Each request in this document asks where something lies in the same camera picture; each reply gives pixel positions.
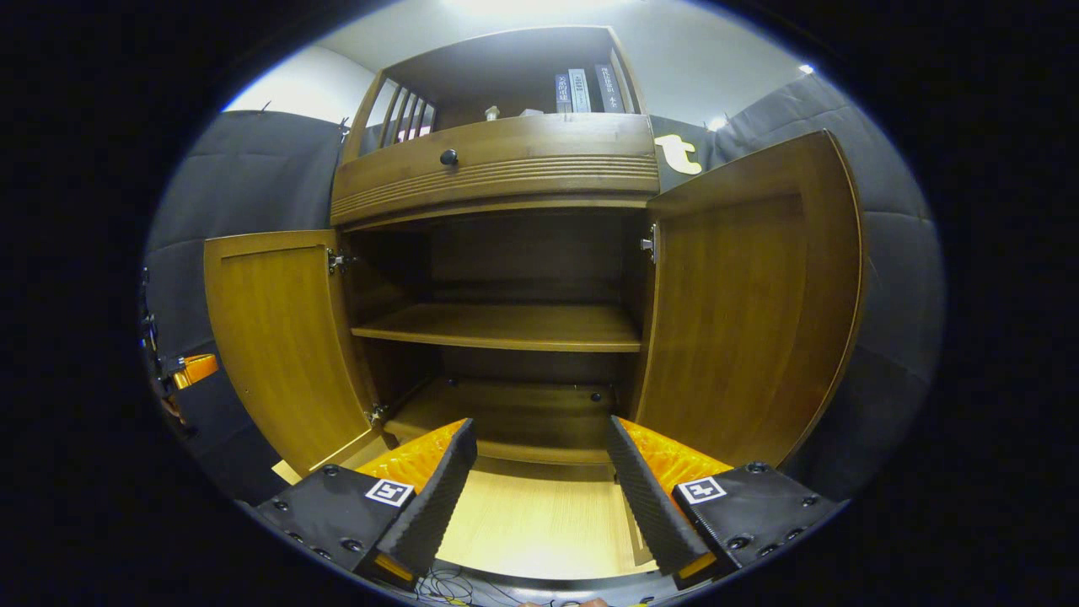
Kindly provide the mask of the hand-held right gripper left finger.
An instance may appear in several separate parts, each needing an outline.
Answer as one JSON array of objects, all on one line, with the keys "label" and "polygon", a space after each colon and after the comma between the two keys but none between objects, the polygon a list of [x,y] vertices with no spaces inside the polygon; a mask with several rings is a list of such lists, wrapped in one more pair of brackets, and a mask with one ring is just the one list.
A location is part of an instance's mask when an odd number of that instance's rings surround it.
[{"label": "hand-held right gripper left finger", "polygon": [[320,466],[252,518],[334,568],[412,591],[434,565],[477,453],[472,419],[443,424],[358,468]]}]

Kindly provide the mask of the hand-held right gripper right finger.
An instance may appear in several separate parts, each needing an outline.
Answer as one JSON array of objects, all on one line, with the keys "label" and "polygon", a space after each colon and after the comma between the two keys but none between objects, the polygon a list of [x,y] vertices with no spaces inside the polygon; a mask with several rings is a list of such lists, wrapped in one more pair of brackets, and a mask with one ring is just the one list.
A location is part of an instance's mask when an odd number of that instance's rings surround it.
[{"label": "hand-held right gripper right finger", "polygon": [[620,417],[607,420],[606,449],[637,529],[678,588],[779,556],[846,507],[766,463],[726,465]]}]

